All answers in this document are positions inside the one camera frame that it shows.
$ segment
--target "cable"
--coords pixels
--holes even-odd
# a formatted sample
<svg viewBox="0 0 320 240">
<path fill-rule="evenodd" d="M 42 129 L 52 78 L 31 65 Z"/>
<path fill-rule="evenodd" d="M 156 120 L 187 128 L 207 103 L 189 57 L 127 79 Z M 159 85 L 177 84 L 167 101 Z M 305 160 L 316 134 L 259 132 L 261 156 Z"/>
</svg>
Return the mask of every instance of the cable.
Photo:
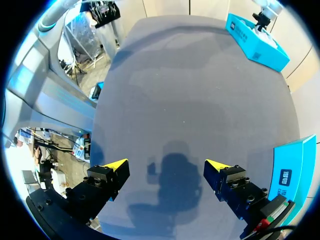
<svg viewBox="0 0 320 240">
<path fill-rule="evenodd" d="M 81 147 L 81 145 L 80 145 L 80 144 L 76 143 L 74 140 L 71 140 L 70 138 L 68 138 L 68 137 L 66 137 L 66 136 L 63 136 L 60 132 L 55 131 L 55 130 L 52 130 L 52 129 L 49 129 L 49 130 L 50 130 L 50 131 L 52 131 L 52 132 L 55 132 L 55 133 L 59 134 L 59 136 L 61 136 L 61 137 L 65 138 L 65 139 L 68 139 L 70 142 L 72 142 L 72 143 L 74 143 L 74 144 L 78 145 L 79 147 Z"/>
<path fill-rule="evenodd" d="M 50 144 L 49 141 L 45 140 L 42 136 L 40 136 L 39 134 L 37 134 L 36 132 L 32 131 L 34 135 L 38 136 L 39 138 L 41 138 L 43 141 L 47 142 L 48 144 Z M 59 150 L 69 150 L 69 148 L 63 148 L 63 147 L 59 147 L 59 146 L 54 146 L 55 148 L 59 149 Z"/>
<path fill-rule="evenodd" d="M 279 231 L 285 230 L 285 229 L 294 230 L 295 228 L 296 228 L 296 226 L 278 226 L 275 228 L 270 228 L 267 230 L 260 231 L 254 235 L 249 236 L 248 238 L 244 238 L 243 240 L 259 240 L 265 235 L 268 235 L 268 234 L 271 234 L 274 232 L 279 232 Z"/>
<path fill-rule="evenodd" d="M 88 162 L 84 162 L 84 164 L 83 164 L 83 166 L 82 166 L 82 171 L 83 171 L 83 174 L 85 175 L 85 176 L 87 176 L 87 174 L 85 173 L 85 165 L 86 164 L 89 164 Z"/>
<path fill-rule="evenodd" d="M 68 137 L 66 137 L 66 136 L 63 136 L 63 135 L 60 134 L 59 132 L 57 132 L 57 131 L 55 131 L 55 130 L 52 130 L 52 129 L 50 129 L 50 130 L 53 131 L 53 132 L 55 132 L 55 133 L 57 133 L 57 134 L 59 134 L 59 136 L 65 138 L 65 139 L 68 139 L 70 142 L 73 142 L 74 144 L 78 145 L 79 148 L 86 148 L 86 147 L 88 147 L 89 145 L 91 145 L 91 143 L 88 143 L 88 144 L 82 146 L 82 145 L 80 145 L 79 143 L 76 143 L 74 140 L 71 140 L 70 138 L 68 138 Z"/>
</svg>

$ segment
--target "laboratory floor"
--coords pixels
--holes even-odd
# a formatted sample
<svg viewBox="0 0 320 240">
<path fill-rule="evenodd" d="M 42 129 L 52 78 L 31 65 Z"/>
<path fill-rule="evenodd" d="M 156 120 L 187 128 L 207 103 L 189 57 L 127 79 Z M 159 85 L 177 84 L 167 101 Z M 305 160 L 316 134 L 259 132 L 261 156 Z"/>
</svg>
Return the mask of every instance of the laboratory floor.
<svg viewBox="0 0 320 240">
<path fill-rule="evenodd" d="M 89 96 L 92 87 L 94 87 L 96 83 L 103 82 L 105 80 L 110 68 L 111 61 L 106 54 L 101 54 L 97 59 L 98 60 L 95 65 L 91 63 L 87 65 L 80 65 L 80 68 L 87 72 L 87 74 L 77 75 L 79 86 L 87 96 Z M 60 147 L 73 147 L 73 142 L 69 141 L 65 137 L 53 135 L 52 140 L 59 144 Z M 66 182 L 69 187 L 75 187 L 83 181 L 85 176 L 87 176 L 87 169 L 90 167 L 89 163 L 75 158 L 70 153 L 54 151 L 53 155 L 58 160 L 58 169 L 64 172 Z M 97 219 L 91 223 L 91 227 L 99 232 L 102 231 Z"/>
</svg>

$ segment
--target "white wall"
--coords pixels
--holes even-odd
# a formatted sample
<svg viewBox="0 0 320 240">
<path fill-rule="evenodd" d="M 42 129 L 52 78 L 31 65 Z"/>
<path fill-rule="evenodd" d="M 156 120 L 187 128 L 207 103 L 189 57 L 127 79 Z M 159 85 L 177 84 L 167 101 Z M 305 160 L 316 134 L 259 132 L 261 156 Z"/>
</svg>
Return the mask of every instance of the white wall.
<svg viewBox="0 0 320 240">
<path fill-rule="evenodd" d="M 319 70 L 319 56 L 315 48 L 312 47 L 302 63 L 286 79 L 290 91 L 295 92 L 304 83 L 310 80 Z"/>
<path fill-rule="evenodd" d="M 191 0 L 191 15 L 226 21 L 229 4 L 230 0 Z"/>
<path fill-rule="evenodd" d="M 163 15 L 189 15 L 189 0 L 143 0 L 149 17 Z"/>
<path fill-rule="evenodd" d="M 121 22 L 127 36 L 131 28 L 140 20 L 146 18 L 143 0 L 115 0 L 121 14 Z"/>
<path fill-rule="evenodd" d="M 285 78 L 303 61 L 312 47 L 306 28 L 301 23 L 299 16 L 291 9 L 284 9 L 271 31 L 272 36 L 290 57 L 290 62 L 281 72 Z"/>
</svg>

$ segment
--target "wall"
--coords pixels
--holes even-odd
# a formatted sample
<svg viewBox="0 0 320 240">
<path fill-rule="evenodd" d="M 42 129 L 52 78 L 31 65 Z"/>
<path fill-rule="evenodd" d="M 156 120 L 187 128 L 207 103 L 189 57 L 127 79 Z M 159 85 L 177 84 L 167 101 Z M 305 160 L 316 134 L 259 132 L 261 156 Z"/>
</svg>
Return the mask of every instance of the wall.
<svg viewBox="0 0 320 240">
<path fill-rule="evenodd" d="M 127 36 L 131 28 L 140 20 L 146 18 L 142 0 L 115 0 L 121 14 L 121 22 Z"/>
<path fill-rule="evenodd" d="M 290 62 L 281 72 L 284 78 L 296 69 L 312 47 L 306 28 L 301 24 L 303 23 L 299 16 L 291 9 L 284 9 L 271 31 L 272 36 L 290 57 Z"/>
<path fill-rule="evenodd" d="M 191 15 L 226 21 L 229 4 L 230 0 L 191 0 Z"/>
<path fill-rule="evenodd" d="M 146 15 L 189 15 L 189 0 L 143 0 Z"/>
<path fill-rule="evenodd" d="M 294 93 L 320 70 L 317 51 L 312 47 L 301 64 L 286 79 L 290 91 Z"/>
<path fill-rule="evenodd" d="M 320 141 L 320 69 L 292 94 L 301 138 L 316 134 Z M 320 144 L 316 145 L 316 163 L 308 198 L 291 224 L 297 224 L 313 201 L 320 186 Z"/>
</svg>

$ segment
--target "screw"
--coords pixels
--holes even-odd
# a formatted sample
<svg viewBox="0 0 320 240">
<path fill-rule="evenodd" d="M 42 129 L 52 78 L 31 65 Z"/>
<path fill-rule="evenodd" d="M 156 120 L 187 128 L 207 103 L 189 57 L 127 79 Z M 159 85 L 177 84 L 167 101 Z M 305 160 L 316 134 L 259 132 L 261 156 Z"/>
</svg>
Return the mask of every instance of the screw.
<svg viewBox="0 0 320 240">
<path fill-rule="evenodd" d="M 100 181 L 100 180 L 95 180 L 95 181 L 94 181 L 94 185 L 95 185 L 96 187 L 100 187 L 101 181 Z"/>
<path fill-rule="evenodd" d="M 246 199 L 246 202 L 247 202 L 247 203 L 251 203 L 251 202 L 253 202 L 254 200 L 255 200 L 255 197 L 252 196 L 252 195 L 249 195 L 248 198 Z"/>
<path fill-rule="evenodd" d="M 47 199 L 47 200 L 45 200 L 45 204 L 47 204 L 47 205 L 50 205 L 52 203 L 52 201 L 51 201 L 51 199 Z"/>
<path fill-rule="evenodd" d="M 39 212 L 41 212 L 41 211 L 44 209 L 44 206 L 42 206 L 42 205 L 38 205 L 38 207 L 37 207 L 37 208 L 38 208 L 38 211 L 39 211 Z"/>
<path fill-rule="evenodd" d="M 268 189 L 266 189 L 265 187 L 261 189 L 263 195 L 267 195 L 268 193 Z"/>
<path fill-rule="evenodd" d="M 239 185 L 239 183 L 238 183 L 237 181 L 234 181 L 233 183 L 231 183 L 231 186 L 232 186 L 233 188 L 238 187 L 238 185 Z"/>
</svg>

